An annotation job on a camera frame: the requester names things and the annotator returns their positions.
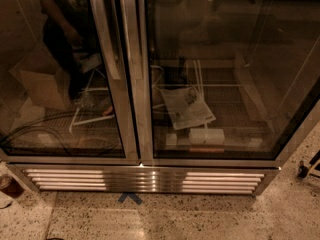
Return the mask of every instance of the metal handle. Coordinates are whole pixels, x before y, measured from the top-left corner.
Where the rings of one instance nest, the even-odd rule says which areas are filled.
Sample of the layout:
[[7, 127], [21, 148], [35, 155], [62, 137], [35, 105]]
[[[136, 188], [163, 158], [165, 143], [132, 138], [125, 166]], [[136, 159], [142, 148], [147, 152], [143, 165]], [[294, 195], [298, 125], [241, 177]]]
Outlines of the metal handle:
[[112, 45], [104, 0], [90, 0], [90, 3], [105, 65], [107, 65], [111, 77], [114, 80], [120, 80], [119, 65], [117, 64], [119, 55]]
[[143, 78], [136, 0], [120, 0], [130, 70], [135, 79]]

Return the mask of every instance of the floor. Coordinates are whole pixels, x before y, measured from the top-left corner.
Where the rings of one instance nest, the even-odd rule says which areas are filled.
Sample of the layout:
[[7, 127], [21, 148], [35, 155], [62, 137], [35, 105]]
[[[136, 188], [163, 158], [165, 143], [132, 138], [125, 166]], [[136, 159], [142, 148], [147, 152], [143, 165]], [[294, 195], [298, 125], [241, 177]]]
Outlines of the floor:
[[[319, 239], [320, 180], [296, 177], [320, 149], [320, 123], [258, 197], [41, 192], [0, 193], [1, 239]], [[4, 163], [0, 172], [6, 171]]]

